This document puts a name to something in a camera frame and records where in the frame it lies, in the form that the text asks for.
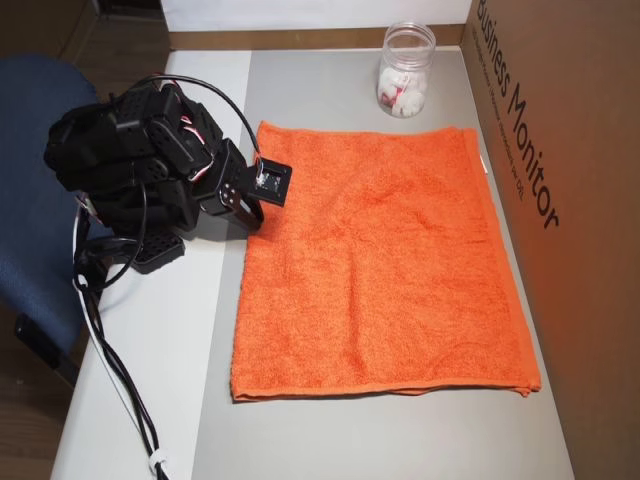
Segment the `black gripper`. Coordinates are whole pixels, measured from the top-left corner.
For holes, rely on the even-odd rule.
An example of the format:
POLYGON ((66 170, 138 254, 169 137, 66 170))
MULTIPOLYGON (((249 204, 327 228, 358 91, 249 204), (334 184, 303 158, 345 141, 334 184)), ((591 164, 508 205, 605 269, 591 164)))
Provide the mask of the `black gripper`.
POLYGON ((214 162, 198 181, 198 203, 211 216, 239 221, 248 231, 260 229, 264 213, 258 197, 256 167, 246 160, 230 139, 224 139, 214 162))

